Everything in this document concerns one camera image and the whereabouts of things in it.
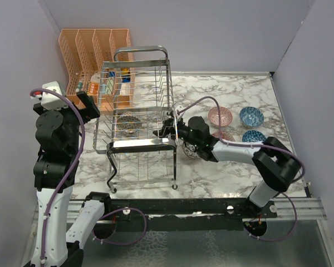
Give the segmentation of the black leaf patterned bowl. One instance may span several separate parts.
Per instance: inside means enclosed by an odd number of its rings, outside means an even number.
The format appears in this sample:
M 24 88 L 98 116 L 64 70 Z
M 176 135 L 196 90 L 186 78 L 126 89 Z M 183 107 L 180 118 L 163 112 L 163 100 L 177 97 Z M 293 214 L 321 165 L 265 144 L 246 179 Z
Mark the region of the black leaf patterned bowl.
M 182 150 L 183 150 L 183 153 L 185 153 L 185 155 L 189 158 L 192 158 L 192 159 L 199 159 L 200 156 L 198 155 L 197 151 L 196 151 L 196 148 L 194 145 L 188 143 L 188 142 L 183 142 L 182 144 Z

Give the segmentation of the brown floral patterned bowl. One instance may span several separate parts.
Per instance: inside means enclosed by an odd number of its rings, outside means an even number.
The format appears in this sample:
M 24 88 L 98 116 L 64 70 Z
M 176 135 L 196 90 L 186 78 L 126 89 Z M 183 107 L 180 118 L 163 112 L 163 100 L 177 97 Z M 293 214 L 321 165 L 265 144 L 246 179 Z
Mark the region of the brown floral patterned bowl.
M 116 120 L 116 132 L 119 134 L 132 135 L 143 129 L 143 123 L 133 112 L 118 115 Z

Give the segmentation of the red geometric patterned bowl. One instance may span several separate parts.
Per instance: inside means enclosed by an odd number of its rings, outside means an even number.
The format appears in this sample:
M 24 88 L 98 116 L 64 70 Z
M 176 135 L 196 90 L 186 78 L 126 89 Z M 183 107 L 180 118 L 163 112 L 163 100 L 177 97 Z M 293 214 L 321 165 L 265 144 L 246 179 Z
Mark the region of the red geometric patterned bowl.
M 216 138 L 219 138 L 221 136 L 222 139 L 227 141 L 235 141 L 233 135 L 227 131 L 221 131 L 221 134 L 219 134 L 219 132 L 216 131 L 212 135 Z

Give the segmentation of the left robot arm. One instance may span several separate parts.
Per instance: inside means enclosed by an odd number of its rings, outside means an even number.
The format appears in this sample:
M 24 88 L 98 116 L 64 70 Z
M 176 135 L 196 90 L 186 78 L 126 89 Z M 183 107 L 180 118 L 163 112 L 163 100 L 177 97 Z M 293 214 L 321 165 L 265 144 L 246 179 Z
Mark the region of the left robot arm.
M 37 89 L 32 98 L 39 115 L 36 140 L 40 145 L 33 168 L 38 200 L 36 244 L 27 266 L 81 266 L 84 246 L 96 222 L 112 212 L 108 193 L 91 192 L 70 228 L 67 214 L 75 175 L 85 143 L 84 124 L 100 116 L 92 96 L 77 93 L 79 109 L 57 91 Z

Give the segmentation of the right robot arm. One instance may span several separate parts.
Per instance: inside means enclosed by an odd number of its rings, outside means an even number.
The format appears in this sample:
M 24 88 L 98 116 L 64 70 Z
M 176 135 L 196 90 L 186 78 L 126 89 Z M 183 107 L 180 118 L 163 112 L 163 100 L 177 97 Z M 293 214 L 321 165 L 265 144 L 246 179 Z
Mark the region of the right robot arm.
M 174 122 L 168 118 L 161 129 L 153 134 L 160 138 L 170 135 L 172 139 L 181 139 L 192 145 L 195 152 L 205 161 L 234 161 L 254 165 L 262 181 L 247 197 L 243 209 L 250 217 L 258 217 L 266 204 L 281 192 L 286 192 L 294 182 L 302 164 L 275 137 L 264 142 L 230 142 L 210 134 L 209 125 L 200 116 L 194 116 L 188 123 L 183 120 Z

